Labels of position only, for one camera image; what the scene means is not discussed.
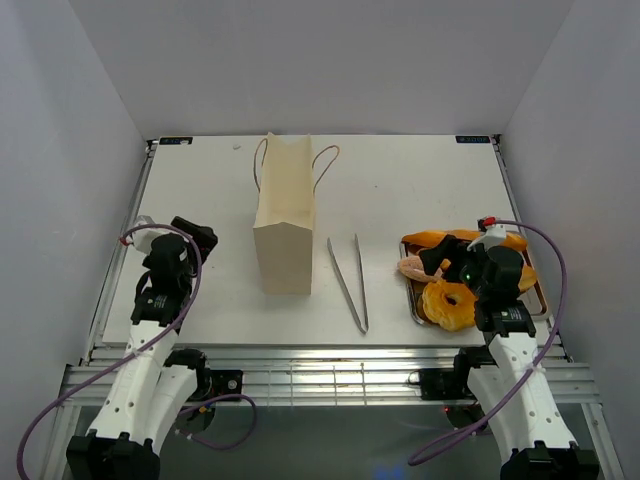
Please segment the pink sugared fake doughnut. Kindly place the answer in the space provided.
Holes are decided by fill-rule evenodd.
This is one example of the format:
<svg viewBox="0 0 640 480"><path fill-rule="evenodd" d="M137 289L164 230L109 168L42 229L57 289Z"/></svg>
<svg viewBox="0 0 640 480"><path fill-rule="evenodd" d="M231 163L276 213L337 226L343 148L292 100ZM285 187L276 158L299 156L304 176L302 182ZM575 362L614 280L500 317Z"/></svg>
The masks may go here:
<svg viewBox="0 0 640 480"><path fill-rule="evenodd" d="M438 268L435 274L427 274L420 257L416 255L402 258L397 263L397 270L406 278L421 283L435 282L443 275L441 268Z"/></svg>

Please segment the aluminium frame rail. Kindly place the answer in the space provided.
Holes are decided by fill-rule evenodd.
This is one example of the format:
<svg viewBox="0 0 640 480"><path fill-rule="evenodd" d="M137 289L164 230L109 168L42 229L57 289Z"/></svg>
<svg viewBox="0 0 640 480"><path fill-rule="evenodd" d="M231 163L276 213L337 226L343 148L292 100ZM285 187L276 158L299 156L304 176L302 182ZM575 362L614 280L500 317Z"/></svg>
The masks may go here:
<svg viewBox="0 0 640 480"><path fill-rule="evenodd" d="M418 405L418 370L453 366L458 348L204 348L213 370L241 370L242 392L265 407ZM67 367L61 393L79 386L124 353L96 347L81 366ZM569 362L559 345L543 361L558 404L601 403L585 363ZM74 394L72 401L97 406L115 373Z"/></svg>

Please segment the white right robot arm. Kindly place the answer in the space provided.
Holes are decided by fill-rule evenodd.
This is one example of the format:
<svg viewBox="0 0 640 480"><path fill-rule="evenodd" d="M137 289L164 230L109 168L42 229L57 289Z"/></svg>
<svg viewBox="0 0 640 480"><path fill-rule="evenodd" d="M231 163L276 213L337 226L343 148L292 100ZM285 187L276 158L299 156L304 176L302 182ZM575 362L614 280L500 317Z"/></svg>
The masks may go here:
<svg viewBox="0 0 640 480"><path fill-rule="evenodd" d="M444 280L476 298L474 319L485 344L459 351L451 382L458 394L480 404L484 416L469 429L490 427L501 478L597 478L598 458L566 426L537 357L536 329L520 299L522 255L488 235L473 241L446 235L418 256L428 274L448 261Z"/></svg>

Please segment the long baguette fake bread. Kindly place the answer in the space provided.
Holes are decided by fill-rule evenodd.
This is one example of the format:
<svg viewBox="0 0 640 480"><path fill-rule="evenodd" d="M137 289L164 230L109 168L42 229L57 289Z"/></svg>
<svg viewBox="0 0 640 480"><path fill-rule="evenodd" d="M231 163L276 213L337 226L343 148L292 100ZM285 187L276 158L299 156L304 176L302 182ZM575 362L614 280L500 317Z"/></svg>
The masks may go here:
<svg viewBox="0 0 640 480"><path fill-rule="evenodd" d="M457 239L464 241L472 241L481 236L480 231L455 229L448 231L426 230L413 234L405 235L401 242L403 244L415 245L422 248L433 248L437 246L446 235L452 235ZM527 240L519 234L508 232L503 246L512 248L516 251L523 252L527 249Z"/></svg>

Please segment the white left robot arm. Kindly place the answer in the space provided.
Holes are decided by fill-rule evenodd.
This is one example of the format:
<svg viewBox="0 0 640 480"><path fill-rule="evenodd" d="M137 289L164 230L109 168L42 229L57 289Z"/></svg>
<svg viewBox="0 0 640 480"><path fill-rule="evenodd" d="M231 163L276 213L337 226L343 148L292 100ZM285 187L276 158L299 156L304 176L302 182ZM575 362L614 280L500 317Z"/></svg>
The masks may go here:
<svg viewBox="0 0 640 480"><path fill-rule="evenodd" d="M212 376L194 349L174 348L218 244L213 229L175 217L162 226L141 216L123 234L144 256L125 356L103 406L66 459L75 479L156 479L160 451L184 403L205 397Z"/></svg>

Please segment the beige paper bag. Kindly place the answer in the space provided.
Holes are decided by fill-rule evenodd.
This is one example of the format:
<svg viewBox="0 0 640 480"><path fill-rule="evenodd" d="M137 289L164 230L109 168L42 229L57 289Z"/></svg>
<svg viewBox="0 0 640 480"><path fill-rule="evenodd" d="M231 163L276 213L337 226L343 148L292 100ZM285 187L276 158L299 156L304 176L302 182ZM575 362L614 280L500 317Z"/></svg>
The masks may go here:
<svg viewBox="0 0 640 480"><path fill-rule="evenodd" d="M333 144L316 153L311 137L294 142L269 133L254 151L252 173L258 191L253 225L254 244L262 290L269 295L304 295L312 292L315 194L327 171L314 173L318 159L333 151Z"/></svg>

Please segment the golden oval fake loaf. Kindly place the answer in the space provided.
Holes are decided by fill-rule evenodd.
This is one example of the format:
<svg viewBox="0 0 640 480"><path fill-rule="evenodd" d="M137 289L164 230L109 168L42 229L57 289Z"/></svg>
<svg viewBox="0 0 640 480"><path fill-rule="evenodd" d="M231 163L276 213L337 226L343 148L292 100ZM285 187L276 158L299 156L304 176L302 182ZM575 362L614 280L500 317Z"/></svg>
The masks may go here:
<svg viewBox="0 0 640 480"><path fill-rule="evenodd" d="M518 282L518 288L521 293L531 289L537 283L537 274L535 270L529 266L524 265L521 271L521 277Z"/></svg>

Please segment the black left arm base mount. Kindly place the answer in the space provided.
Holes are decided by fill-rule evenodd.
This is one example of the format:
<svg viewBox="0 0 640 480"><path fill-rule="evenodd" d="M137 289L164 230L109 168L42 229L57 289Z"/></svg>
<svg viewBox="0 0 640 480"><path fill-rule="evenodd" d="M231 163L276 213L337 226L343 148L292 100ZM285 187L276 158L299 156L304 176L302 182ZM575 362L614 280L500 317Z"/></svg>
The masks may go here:
<svg viewBox="0 0 640 480"><path fill-rule="evenodd" d="M191 402L204 401L217 396L240 394L244 372L242 370L211 370L196 373L197 388L189 397Z"/></svg>

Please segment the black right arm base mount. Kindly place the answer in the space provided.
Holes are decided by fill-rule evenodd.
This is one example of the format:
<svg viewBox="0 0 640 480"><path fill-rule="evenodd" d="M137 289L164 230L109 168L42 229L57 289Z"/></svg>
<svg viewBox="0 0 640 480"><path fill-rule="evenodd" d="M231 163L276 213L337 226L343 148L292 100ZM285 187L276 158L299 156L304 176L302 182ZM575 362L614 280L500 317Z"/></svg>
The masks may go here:
<svg viewBox="0 0 640 480"><path fill-rule="evenodd" d="M462 383L453 368L422 368L411 372L409 386L417 387L422 400L471 400L475 399Z"/></svg>

